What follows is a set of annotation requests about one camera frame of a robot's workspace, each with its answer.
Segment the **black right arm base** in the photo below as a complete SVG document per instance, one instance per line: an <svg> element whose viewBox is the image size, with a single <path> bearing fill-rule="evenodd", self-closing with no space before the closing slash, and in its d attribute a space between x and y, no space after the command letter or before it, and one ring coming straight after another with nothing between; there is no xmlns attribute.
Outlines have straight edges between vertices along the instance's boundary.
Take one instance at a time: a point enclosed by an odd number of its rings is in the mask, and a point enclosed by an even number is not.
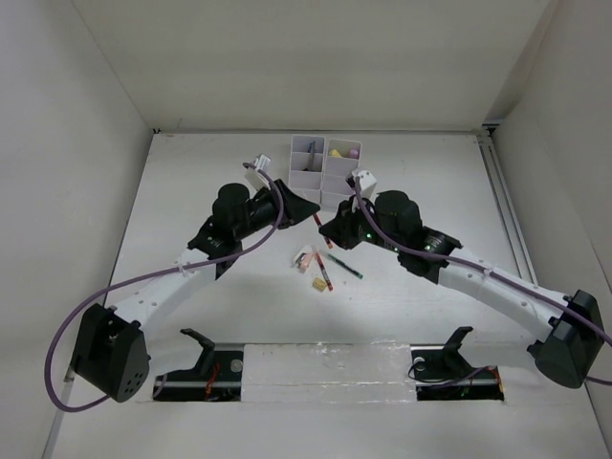
<svg viewBox="0 0 612 459"><path fill-rule="evenodd" d="M457 328L443 344L410 348L407 376L415 382L418 402L505 401L496 366L472 366L460 354L471 326Z"/></svg>

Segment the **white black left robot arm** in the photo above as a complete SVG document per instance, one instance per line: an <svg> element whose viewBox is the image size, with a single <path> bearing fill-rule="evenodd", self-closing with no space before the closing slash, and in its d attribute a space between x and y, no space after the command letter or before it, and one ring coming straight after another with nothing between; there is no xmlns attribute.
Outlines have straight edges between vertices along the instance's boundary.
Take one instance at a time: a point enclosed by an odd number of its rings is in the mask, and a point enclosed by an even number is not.
<svg viewBox="0 0 612 459"><path fill-rule="evenodd" d="M211 214L187 243L177 267L154 276L113 307L89 306L79 324L71 367L117 403L132 398L150 369L146 340L181 304L226 273L243 253L242 242L271 227L284 230L319 212L282 180L255 193L237 183L222 186Z"/></svg>

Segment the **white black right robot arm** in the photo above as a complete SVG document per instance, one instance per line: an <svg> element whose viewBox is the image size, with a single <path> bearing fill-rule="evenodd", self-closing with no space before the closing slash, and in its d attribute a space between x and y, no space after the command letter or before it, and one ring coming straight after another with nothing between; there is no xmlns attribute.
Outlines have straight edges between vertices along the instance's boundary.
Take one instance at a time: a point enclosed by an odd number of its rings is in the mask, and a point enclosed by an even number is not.
<svg viewBox="0 0 612 459"><path fill-rule="evenodd" d="M369 243L397 254L409 273L470 296L529 331L527 348L545 377L579 388L603 344L598 301L583 290L551 291L478 259L461 242L426 226L418 205L398 190L374 201L352 196L339 204L320 234L344 250Z"/></svg>

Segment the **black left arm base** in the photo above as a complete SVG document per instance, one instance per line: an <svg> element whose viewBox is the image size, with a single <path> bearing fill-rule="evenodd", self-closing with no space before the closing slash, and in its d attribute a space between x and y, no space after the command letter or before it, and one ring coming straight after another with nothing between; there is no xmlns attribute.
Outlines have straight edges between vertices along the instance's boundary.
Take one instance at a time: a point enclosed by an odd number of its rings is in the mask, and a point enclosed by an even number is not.
<svg viewBox="0 0 612 459"><path fill-rule="evenodd" d="M203 334L184 328L199 353L193 363L178 365L157 376L152 389L155 402L235 403L242 398L245 345L216 344Z"/></svg>

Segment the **black handled scissors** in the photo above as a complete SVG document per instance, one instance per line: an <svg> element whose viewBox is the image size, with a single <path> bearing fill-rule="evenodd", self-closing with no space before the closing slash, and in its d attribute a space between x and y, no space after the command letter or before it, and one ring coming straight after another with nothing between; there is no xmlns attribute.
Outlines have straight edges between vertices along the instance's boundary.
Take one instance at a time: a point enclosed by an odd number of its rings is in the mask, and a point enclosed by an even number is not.
<svg viewBox="0 0 612 459"><path fill-rule="evenodd" d="M308 154L309 154L308 163L306 167L303 169L303 171L314 171L316 151L309 150Z"/></svg>

